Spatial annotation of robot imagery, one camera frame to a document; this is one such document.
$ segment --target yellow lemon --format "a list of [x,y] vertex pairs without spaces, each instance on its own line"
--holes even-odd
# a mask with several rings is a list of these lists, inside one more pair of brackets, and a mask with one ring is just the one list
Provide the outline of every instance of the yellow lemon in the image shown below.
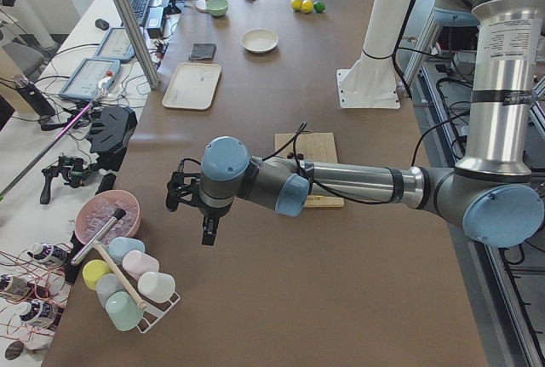
[[291,8],[293,8],[294,11],[301,9],[302,4],[303,0],[291,0]]
[[312,0],[304,0],[301,4],[301,11],[303,11],[305,14],[308,14],[309,12],[312,12],[314,9],[314,3]]

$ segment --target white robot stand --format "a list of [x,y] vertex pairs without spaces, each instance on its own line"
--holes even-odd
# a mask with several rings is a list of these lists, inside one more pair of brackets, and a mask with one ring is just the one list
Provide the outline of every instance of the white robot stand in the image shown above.
[[375,0],[361,57],[337,71],[342,108],[399,109],[391,55],[410,0]]

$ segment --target black keyboard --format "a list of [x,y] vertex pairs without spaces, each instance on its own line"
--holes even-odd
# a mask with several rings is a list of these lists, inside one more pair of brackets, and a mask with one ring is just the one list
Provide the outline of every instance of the black keyboard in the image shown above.
[[147,20],[147,13],[152,0],[130,0],[130,6],[135,12],[136,22],[139,26],[144,26]]

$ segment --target table surface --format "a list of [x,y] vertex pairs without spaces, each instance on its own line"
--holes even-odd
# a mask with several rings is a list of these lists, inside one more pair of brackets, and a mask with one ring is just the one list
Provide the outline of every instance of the table surface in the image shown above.
[[[139,199],[137,238],[182,302],[147,334],[123,333],[79,278],[43,366],[487,365],[447,226],[429,213],[346,203],[289,218],[237,200],[208,247],[196,209],[164,206],[180,159],[201,158],[210,140],[231,135],[264,156],[275,133],[302,121],[334,133],[342,163],[408,167],[419,137],[410,101],[342,110],[336,93],[373,0],[322,1],[323,14],[300,14],[290,0],[229,0],[220,19],[188,1],[116,183]],[[260,27],[278,47],[250,54],[240,36]],[[169,76],[193,43],[217,45],[212,107],[165,109]]]

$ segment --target blue joint cap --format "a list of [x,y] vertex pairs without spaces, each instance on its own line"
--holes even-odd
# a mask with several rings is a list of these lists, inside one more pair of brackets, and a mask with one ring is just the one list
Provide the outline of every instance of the blue joint cap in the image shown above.
[[308,180],[292,174],[284,183],[276,200],[276,212],[287,216],[298,216],[307,201],[310,184]]
[[433,11],[435,22],[441,26],[477,26],[479,20],[471,12],[454,11],[435,7]]
[[543,201],[529,186],[497,186],[477,198],[463,216],[471,239],[497,248],[522,244],[543,223]]
[[242,141],[219,137],[204,149],[201,170],[213,181],[229,181],[241,175],[250,162],[250,153]]

